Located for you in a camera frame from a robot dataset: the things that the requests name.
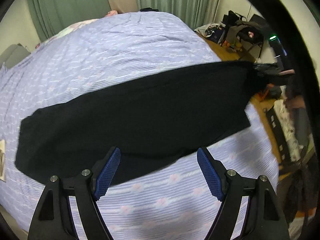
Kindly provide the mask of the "black pants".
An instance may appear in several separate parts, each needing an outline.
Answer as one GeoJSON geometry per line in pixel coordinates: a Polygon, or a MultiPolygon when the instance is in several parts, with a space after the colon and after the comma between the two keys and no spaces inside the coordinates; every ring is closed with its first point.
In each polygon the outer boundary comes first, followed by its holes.
{"type": "Polygon", "coordinates": [[[52,175],[76,176],[116,146],[113,183],[124,183],[248,128],[251,97],[286,82],[272,64],[225,61],[90,92],[23,119],[15,165],[44,184],[52,175]]]}

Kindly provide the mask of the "black chair with clothes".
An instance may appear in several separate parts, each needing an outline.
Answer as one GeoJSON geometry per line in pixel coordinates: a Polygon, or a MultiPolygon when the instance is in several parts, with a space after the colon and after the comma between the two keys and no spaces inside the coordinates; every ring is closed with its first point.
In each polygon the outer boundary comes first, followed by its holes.
{"type": "Polygon", "coordinates": [[[223,45],[236,48],[237,43],[242,41],[251,44],[248,52],[255,46],[260,48],[258,58],[261,58],[263,46],[268,36],[272,33],[270,25],[264,18],[254,14],[249,21],[244,21],[245,17],[231,10],[223,16],[221,23],[225,25],[223,45]]]}

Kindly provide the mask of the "folded beige cloth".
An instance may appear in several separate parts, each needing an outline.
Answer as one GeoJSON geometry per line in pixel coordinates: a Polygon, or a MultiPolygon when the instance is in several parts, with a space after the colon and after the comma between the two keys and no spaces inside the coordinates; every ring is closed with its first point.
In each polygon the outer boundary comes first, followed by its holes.
{"type": "Polygon", "coordinates": [[[0,180],[5,182],[5,140],[0,141],[0,180]]]}

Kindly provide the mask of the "black metal rack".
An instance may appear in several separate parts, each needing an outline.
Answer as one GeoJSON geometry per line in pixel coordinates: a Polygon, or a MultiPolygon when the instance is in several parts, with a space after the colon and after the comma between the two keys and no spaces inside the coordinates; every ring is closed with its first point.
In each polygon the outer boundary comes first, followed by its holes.
{"type": "Polygon", "coordinates": [[[281,157],[281,161],[285,162],[285,163],[289,163],[291,161],[289,148],[288,148],[280,121],[279,121],[279,119],[276,115],[276,112],[274,110],[274,107],[272,106],[265,113],[266,113],[268,123],[269,123],[269,125],[272,129],[273,135],[275,137],[278,152],[281,157]]]}

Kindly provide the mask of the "green curtain left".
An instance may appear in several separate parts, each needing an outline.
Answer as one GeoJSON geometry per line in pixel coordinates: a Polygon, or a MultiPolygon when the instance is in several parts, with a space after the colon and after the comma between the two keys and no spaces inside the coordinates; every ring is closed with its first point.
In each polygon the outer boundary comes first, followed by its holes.
{"type": "Polygon", "coordinates": [[[40,41],[56,35],[69,25],[104,17],[110,10],[108,0],[27,0],[40,41]]]}

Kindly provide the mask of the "purple floral bed cover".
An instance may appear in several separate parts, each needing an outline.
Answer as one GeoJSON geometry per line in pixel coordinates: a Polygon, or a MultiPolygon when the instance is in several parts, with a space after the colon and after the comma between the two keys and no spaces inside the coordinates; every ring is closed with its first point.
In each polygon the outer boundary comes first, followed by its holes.
{"type": "MultiPolygon", "coordinates": [[[[21,121],[37,109],[148,74],[218,56],[176,16],[135,12],[101,18],[42,44],[1,69],[1,205],[28,230],[43,185],[15,167],[21,121]]],[[[220,202],[196,154],[147,176],[110,187],[98,207],[114,239],[204,239],[220,202]]]]}

